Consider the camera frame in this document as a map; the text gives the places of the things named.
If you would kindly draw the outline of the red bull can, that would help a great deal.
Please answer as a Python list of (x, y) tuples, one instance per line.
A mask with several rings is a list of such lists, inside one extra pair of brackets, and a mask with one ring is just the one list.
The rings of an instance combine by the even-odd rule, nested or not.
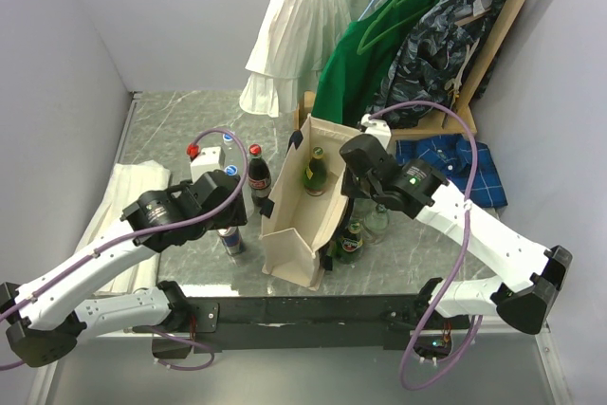
[(220, 229), (217, 234), (228, 255), (235, 256), (245, 251), (245, 244), (238, 227)]

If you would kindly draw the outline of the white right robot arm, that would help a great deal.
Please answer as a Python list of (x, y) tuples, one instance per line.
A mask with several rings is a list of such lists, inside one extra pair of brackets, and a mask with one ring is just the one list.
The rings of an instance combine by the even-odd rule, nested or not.
[(482, 280), (429, 280), (415, 305), (421, 324), (436, 327), (464, 315), (497, 316), (525, 334), (542, 330), (572, 263), (567, 249), (549, 249), (525, 238), (467, 200), (426, 161), (399, 164), (372, 135), (348, 140), (340, 156), (346, 166), (344, 195), (369, 198), (441, 232), (493, 273)]

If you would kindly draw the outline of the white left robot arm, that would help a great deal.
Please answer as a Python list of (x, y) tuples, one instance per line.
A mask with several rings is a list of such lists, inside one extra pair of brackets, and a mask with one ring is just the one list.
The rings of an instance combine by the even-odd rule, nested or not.
[(157, 334), (188, 328), (192, 305), (174, 281), (140, 292), (97, 298), (122, 272), (210, 230), (244, 226), (243, 181), (221, 170), (165, 190), (143, 193), (106, 235), (41, 277), (1, 286), (1, 318), (20, 364), (36, 368), (70, 353), (80, 341), (126, 328)]

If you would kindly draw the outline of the green gold-capped glass bottle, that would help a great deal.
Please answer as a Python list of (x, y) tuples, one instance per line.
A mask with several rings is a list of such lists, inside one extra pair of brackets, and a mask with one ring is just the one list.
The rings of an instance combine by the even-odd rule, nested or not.
[(320, 146), (314, 147), (303, 173), (304, 189), (311, 196), (320, 196), (325, 191), (327, 179), (324, 150)]

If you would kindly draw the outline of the beige canvas tote bag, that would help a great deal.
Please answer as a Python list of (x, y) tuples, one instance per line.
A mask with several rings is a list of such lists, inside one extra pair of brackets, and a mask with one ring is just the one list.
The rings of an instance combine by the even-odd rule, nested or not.
[[(340, 147), (360, 131), (313, 117), (293, 132), (282, 169), (261, 209), (263, 272), (308, 289), (322, 281), (321, 249), (335, 233), (348, 198), (341, 193), (345, 162)], [(326, 189), (313, 196), (304, 189), (304, 168), (313, 148), (323, 148)]]

